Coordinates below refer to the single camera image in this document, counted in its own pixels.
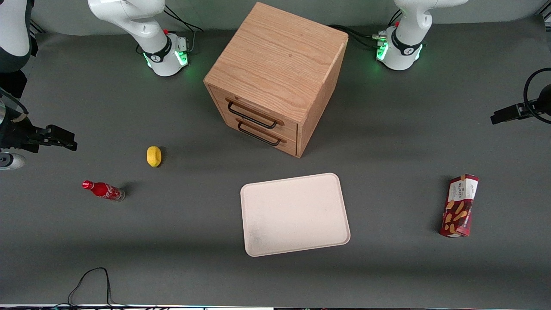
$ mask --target coca-cola bottle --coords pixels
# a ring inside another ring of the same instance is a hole
[[[82,187],[87,190],[90,190],[97,197],[109,199],[112,201],[122,201],[125,198],[125,191],[119,188],[116,188],[114,186],[111,186],[107,183],[103,183],[103,182],[94,183],[92,181],[86,180],[82,182]]]

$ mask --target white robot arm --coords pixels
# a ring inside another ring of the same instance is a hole
[[[15,72],[29,60],[30,16],[30,0],[0,0],[0,73]]]
[[[398,27],[379,31],[384,38],[377,60],[393,70],[406,70],[419,58],[422,41],[433,24],[430,9],[459,6],[468,0],[394,0],[403,17]]]
[[[165,34],[153,18],[163,12],[165,0],[88,0],[88,6],[97,18],[132,35],[156,74],[172,76],[188,64],[186,39]]]

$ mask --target wooden drawer cabinet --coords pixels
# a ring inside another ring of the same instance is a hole
[[[257,2],[203,80],[225,123],[301,157],[348,35]]]

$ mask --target black metal handle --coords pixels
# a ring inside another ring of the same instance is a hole
[[[243,122],[239,122],[239,124],[237,125],[237,129],[239,129],[239,131],[241,131],[242,133],[248,135],[248,136],[251,136],[257,140],[260,140],[268,145],[271,145],[271,146],[278,146],[279,143],[281,142],[281,139],[277,139],[277,142],[269,142],[268,140],[264,139],[264,138],[260,138],[259,136],[255,135],[254,133],[252,132],[249,132],[249,131],[246,131],[245,129],[241,128],[241,125],[243,125]]]
[[[233,101],[230,101],[229,104],[228,104],[228,110],[230,110],[230,112],[232,112],[233,114],[238,115],[240,117],[243,117],[244,119],[246,119],[248,121],[252,121],[253,123],[255,123],[258,126],[262,126],[264,128],[267,128],[267,129],[274,129],[274,127],[277,125],[277,121],[274,121],[274,123],[271,124],[271,125],[264,124],[263,122],[257,121],[255,119],[243,114],[243,113],[240,113],[240,112],[237,112],[236,110],[233,110],[231,108],[232,105],[234,105],[234,103],[233,103]]]

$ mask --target white tray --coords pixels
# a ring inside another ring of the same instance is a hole
[[[245,251],[252,257],[350,240],[341,184],[333,173],[247,184],[241,211]]]

